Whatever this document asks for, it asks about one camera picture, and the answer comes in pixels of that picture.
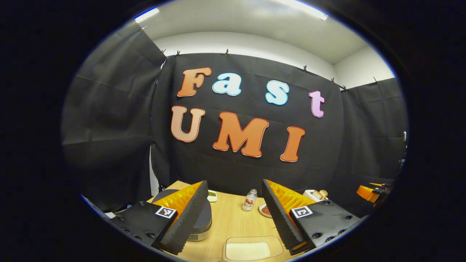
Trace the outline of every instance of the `light blue letter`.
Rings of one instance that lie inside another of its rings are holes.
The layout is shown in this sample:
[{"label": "light blue letter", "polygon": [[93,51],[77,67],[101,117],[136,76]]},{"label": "light blue letter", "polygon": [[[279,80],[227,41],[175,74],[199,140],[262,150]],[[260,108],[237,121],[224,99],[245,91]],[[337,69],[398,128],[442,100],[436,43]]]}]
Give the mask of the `light blue letter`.
[{"label": "light blue letter", "polygon": [[212,90],[215,93],[225,94],[229,96],[237,96],[241,93],[240,84],[241,76],[235,73],[223,73],[218,77],[218,81],[213,83]]},{"label": "light blue letter", "polygon": [[266,87],[270,92],[265,94],[265,100],[267,100],[268,103],[274,103],[276,105],[284,105],[287,103],[287,93],[290,91],[290,88],[286,83],[272,80],[267,83]]}]

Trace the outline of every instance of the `white ceiling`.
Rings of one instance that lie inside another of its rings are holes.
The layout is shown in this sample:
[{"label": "white ceiling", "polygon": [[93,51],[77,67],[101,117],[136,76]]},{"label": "white ceiling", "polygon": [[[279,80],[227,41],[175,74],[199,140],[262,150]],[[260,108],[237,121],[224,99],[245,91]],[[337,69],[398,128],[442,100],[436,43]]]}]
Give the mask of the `white ceiling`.
[{"label": "white ceiling", "polygon": [[194,32],[235,32],[271,38],[301,48],[331,64],[367,47],[329,16],[322,21],[274,0],[175,0],[140,23],[157,40]]}]

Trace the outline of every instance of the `red food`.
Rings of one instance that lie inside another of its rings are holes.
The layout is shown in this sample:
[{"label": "red food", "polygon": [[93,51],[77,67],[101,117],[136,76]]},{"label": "red food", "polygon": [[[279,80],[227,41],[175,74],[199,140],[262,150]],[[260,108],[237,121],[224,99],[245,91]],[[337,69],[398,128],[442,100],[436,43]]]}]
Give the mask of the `red food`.
[{"label": "red food", "polygon": [[270,211],[268,210],[268,207],[265,206],[263,209],[262,209],[262,212],[266,215],[270,215]]}]

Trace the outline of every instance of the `small bowl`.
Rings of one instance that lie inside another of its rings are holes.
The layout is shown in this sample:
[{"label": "small bowl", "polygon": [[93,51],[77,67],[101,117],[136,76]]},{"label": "small bowl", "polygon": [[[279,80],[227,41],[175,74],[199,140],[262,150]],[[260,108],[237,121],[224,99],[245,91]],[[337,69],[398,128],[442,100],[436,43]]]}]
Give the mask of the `small bowl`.
[{"label": "small bowl", "polygon": [[262,209],[263,209],[266,205],[267,205],[267,203],[262,203],[262,204],[260,204],[260,205],[259,205],[259,212],[260,212],[262,215],[266,216],[266,217],[272,218],[271,215],[268,215],[268,214],[262,212]]}]

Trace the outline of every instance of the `orange letter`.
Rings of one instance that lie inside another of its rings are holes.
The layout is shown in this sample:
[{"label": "orange letter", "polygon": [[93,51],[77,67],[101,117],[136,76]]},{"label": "orange letter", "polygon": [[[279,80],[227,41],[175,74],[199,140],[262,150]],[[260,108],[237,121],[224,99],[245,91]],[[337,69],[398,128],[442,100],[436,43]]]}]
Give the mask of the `orange letter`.
[{"label": "orange letter", "polygon": [[213,143],[215,149],[227,151],[229,146],[226,144],[226,141],[230,137],[233,152],[237,152],[247,140],[246,146],[241,149],[241,153],[245,156],[255,158],[262,155],[260,145],[264,131],[268,127],[267,120],[254,118],[244,130],[241,130],[240,120],[236,114],[221,112],[219,117],[222,119],[222,127],[220,128],[218,141]]},{"label": "orange letter", "polygon": [[185,78],[183,79],[183,84],[181,85],[181,90],[178,91],[177,96],[179,97],[191,97],[196,94],[194,90],[194,84],[196,87],[200,87],[204,81],[204,76],[210,76],[212,70],[210,67],[198,68],[198,69],[189,69],[183,72]]},{"label": "orange letter", "polygon": [[301,142],[302,136],[306,134],[304,129],[290,126],[287,128],[289,137],[288,137],[288,144],[285,152],[280,156],[280,159],[285,162],[296,162],[298,161],[298,147],[299,143]]},{"label": "orange letter", "polygon": [[198,137],[199,125],[201,122],[201,117],[206,114],[206,112],[199,108],[193,108],[190,110],[192,114],[191,121],[191,130],[189,133],[184,133],[181,131],[181,121],[183,121],[183,115],[186,113],[186,108],[182,106],[173,106],[171,108],[173,111],[173,117],[171,118],[171,133],[172,135],[183,142],[192,142]]}]

